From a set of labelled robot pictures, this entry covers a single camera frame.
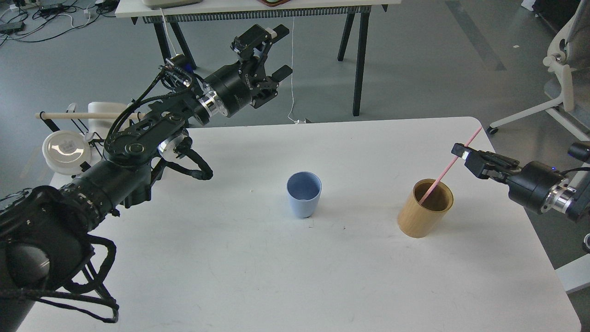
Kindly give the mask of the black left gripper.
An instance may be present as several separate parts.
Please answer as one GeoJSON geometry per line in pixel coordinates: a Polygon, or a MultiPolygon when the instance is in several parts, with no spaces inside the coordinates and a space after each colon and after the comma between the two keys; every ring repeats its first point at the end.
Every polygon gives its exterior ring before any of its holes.
{"type": "MultiPolygon", "coordinates": [[[[289,29],[282,24],[275,28],[255,24],[241,36],[236,36],[230,48],[237,54],[240,63],[252,65],[253,70],[258,70],[264,66],[272,45],[288,35],[289,29]]],[[[271,76],[255,76],[250,90],[242,80],[240,63],[224,65],[204,78],[201,105],[208,116],[220,114],[230,118],[250,103],[253,108],[260,108],[278,95],[280,83],[293,73],[290,66],[283,65],[271,76]]]]}

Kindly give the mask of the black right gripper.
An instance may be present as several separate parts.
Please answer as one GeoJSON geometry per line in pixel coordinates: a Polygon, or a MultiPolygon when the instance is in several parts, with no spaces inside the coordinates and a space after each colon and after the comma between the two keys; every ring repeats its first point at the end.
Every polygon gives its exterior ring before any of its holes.
{"type": "Polygon", "coordinates": [[[537,214],[550,209],[566,213],[574,204],[577,189],[570,187],[569,178],[552,166],[533,161],[520,167],[518,160],[462,143],[455,143],[451,153],[463,159],[476,178],[507,181],[510,200],[527,210],[537,214]]]}

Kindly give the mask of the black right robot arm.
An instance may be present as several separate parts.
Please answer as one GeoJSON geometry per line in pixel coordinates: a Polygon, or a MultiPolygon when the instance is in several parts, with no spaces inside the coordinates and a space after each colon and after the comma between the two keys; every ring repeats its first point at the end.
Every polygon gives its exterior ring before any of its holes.
{"type": "Polygon", "coordinates": [[[510,200],[537,214],[551,209],[569,220],[589,220],[589,167],[560,172],[536,160],[519,161],[489,151],[455,143],[451,153],[464,160],[466,168],[479,179],[493,179],[508,186],[510,200]]]}

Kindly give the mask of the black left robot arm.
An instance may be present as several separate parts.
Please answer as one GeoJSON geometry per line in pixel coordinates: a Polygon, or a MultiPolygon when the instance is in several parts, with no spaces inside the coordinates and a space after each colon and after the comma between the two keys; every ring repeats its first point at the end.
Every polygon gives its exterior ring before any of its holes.
{"type": "Polygon", "coordinates": [[[103,158],[70,183],[45,185],[1,199],[1,330],[16,331],[36,302],[75,310],[54,300],[81,301],[111,309],[104,323],[118,321],[119,305],[105,287],[116,245],[91,235],[107,215],[147,202],[165,168],[195,179],[213,172],[194,151],[187,129],[206,125],[219,113],[231,117],[242,108],[261,107],[277,96],[292,69],[283,65],[267,75],[271,47],[289,34],[284,25],[253,25],[231,49],[236,63],[203,78],[182,54],[165,59],[151,87],[162,83],[168,94],[143,93],[114,121],[104,140],[103,158]]]}

